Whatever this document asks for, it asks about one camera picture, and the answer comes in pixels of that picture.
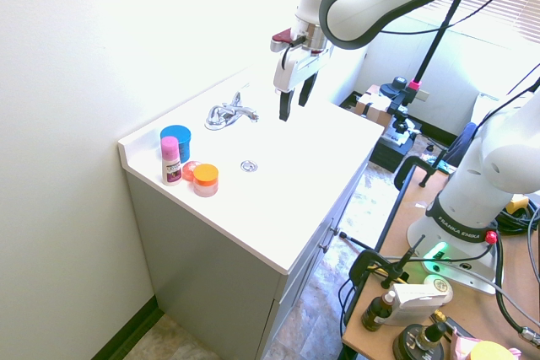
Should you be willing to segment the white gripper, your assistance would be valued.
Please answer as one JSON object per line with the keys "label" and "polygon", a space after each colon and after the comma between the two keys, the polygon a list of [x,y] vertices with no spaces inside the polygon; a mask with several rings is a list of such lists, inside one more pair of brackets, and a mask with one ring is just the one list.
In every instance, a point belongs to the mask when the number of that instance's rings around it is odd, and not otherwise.
{"label": "white gripper", "polygon": [[279,54],[273,85],[279,92],[279,119],[286,121],[294,97],[294,88],[303,83],[299,105],[304,107],[311,95],[318,72],[328,63],[333,45],[321,52],[305,49],[302,46],[289,49],[285,45],[273,45],[273,52]]}

